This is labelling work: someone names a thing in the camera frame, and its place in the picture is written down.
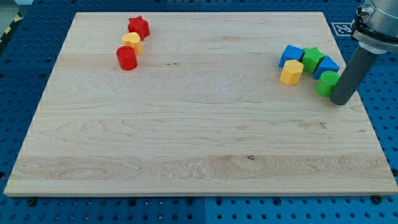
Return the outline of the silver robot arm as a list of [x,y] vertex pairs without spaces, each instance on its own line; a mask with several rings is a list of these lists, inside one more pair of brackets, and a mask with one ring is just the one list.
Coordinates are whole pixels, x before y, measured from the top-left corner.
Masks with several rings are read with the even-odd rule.
[[352,38],[373,54],[397,53],[397,0],[366,0],[351,23]]

